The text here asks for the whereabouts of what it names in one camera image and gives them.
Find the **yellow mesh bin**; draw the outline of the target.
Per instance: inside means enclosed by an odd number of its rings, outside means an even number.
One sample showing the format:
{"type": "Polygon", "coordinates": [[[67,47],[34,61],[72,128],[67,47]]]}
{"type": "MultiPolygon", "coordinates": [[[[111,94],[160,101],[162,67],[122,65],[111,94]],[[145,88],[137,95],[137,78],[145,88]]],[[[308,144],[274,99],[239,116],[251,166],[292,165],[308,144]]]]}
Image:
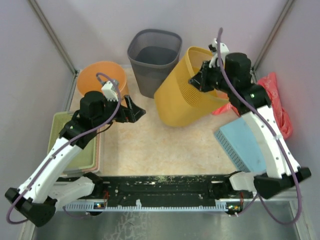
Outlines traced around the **yellow mesh bin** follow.
{"type": "Polygon", "coordinates": [[[212,53],[204,48],[189,47],[167,78],[154,93],[160,120],[170,127],[185,127],[223,107],[229,101],[217,90],[200,92],[189,80],[200,70],[212,53]]]}

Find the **grey mesh bin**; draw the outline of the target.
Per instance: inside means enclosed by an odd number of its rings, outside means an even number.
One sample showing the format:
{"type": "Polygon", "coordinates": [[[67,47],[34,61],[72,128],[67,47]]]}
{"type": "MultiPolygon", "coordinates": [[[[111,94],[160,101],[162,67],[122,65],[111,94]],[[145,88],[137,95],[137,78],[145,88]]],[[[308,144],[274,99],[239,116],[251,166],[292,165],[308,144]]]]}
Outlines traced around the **grey mesh bin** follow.
{"type": "Polygon", "coordinates": [[[182,38],[170,31],[144,29],[127,49],[140,93],[153,98],[155,92],[179,62],[182,38]]]}

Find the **blue plastic basket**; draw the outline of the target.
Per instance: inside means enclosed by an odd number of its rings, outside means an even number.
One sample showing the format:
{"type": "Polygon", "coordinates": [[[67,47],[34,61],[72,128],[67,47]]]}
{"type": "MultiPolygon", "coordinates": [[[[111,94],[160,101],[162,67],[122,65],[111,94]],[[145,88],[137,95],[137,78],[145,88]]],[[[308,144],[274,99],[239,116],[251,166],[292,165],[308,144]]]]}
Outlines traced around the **blue plastic basket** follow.
{"type": "Polygon", "coordinates": [[[266,172],[267,167],[260,147],[242,118],[220,127],[214,132],[214,136],[237,171],[266,172]]]}

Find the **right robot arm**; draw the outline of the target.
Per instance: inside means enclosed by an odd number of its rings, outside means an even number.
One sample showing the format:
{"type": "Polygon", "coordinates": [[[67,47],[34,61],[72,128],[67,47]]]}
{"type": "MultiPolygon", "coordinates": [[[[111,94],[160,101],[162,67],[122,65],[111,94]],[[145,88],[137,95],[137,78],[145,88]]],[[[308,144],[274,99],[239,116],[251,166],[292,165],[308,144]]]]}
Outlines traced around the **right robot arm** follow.
{"type": "Polygon", "coordinates": [[[223,192],[235,198],[241,191],[257,192],[270,199],[290,188],[301,198],[300,183],[311,177],[308,167],[302,167],[291,155],[277,126],[267,91],[251,81],[251,61],[244,53],[216,53],[205,60],[189,83],[198,91],[219,90],[240,114],[253,133],[266,164],[263,173],[233,173],[223,185],[223,192]]]}

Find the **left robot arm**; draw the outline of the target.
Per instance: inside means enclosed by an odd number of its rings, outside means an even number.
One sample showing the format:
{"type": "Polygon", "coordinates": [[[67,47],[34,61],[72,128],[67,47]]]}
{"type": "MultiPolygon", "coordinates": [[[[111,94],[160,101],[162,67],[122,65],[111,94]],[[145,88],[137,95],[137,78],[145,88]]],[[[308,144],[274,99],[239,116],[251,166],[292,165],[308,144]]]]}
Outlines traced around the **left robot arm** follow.
{"type": "Polygon", "coordinates": [[[57,209],[83,197],[101,197],[103,180],[92,172],[60,189],[54,188],[54,184],[67,165],[97,136],[100,128],[112,122],[135,123],[146,114],[129,95],[124,99],[125,106],[119,96],[108,99],[99,91],[87,92],[80,100],[79,110],[64,125],[35,172],[18,188],[10,187],[6,191],[5,197],[11,203],[9,210],[16,209],[26,221],[42,227],[53,218],[57,209]]]}

